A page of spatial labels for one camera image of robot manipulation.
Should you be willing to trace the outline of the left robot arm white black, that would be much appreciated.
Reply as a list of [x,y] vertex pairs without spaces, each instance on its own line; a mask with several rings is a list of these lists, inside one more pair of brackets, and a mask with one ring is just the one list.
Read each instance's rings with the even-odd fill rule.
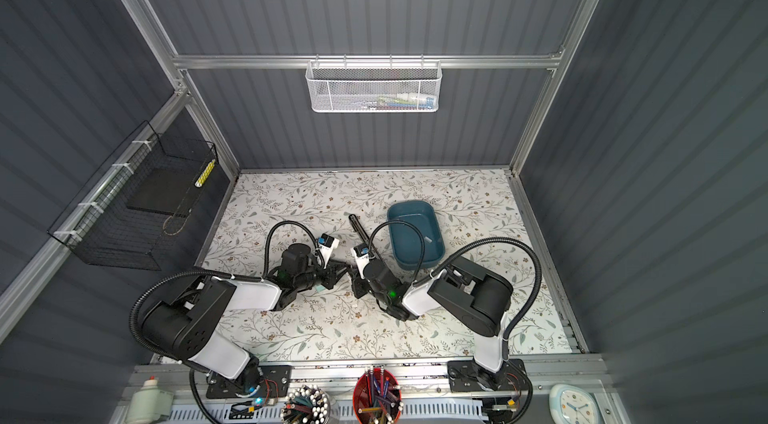
[[262,372],[258,358],[218,329],[234,310],[282,311],[316,286],[332,289],[351,270],[333,253],[337,238],[315,236],[304,224],[309,244],[293,243],[276,267],[263,266],[260,276],[194,267],[161,279],[133,304],[128,326],[134,339],[155,354],[205,373],[233,387],[243,398],[277,395],[279,386]]

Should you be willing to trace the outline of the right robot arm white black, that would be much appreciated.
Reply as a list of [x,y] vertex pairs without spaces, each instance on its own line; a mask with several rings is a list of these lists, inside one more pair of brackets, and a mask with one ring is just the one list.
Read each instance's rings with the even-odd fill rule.
[[[374,236],[366,232],[359,217],[352,214],[349,221],[362,239],[362,243],[353,248],[355,268],[350,271],[356,297],[373,295],[380,309],[398,321],[415,320],[443,308],[474,333],[473,360],[470,363],[452,360],[447,364],[452,391],[469,392],[476,388],[532,391],[523,365],[509,356],[512,330],[531,310],[541,290],[542,266],[531,246],[511,237],[482,238],[461,247],[428,274],[404,281],[383,261],[373,244]],[[488,244],[519,248],[532,263],[532,289],[512,317],[508,315],[514,293],[511,282],[464,257],[469,251]]]

